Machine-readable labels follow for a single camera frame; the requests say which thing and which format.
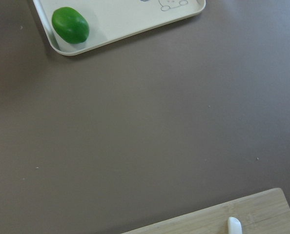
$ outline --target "printed cartoon character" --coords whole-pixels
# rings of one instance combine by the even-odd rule
[[[188,4],[187,0],[159,0],[162,11]]]

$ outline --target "wood grain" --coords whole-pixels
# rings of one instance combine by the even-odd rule
[[[290,234],[290,208],[281,189],[271,189],[124,234],[227,234],[228,217],[238,218],[243,234]]]

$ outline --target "gray table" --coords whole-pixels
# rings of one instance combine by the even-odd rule
[[[76,57],[0,0],[0,234],[119,234],[266,189],[290,205],[290,0]]]

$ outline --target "white tray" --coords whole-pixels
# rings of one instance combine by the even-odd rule
[[[33,0],[51,46],[77,55],[168,23],[199,14],[206,0]],[[69,44],[57,35],[51,19],[64,6],[76,9],[90,27],[88,39]]]

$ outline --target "knife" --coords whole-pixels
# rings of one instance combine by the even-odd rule
[[[228,234],[242,234],[242,224],[234,217],[228,218]]]

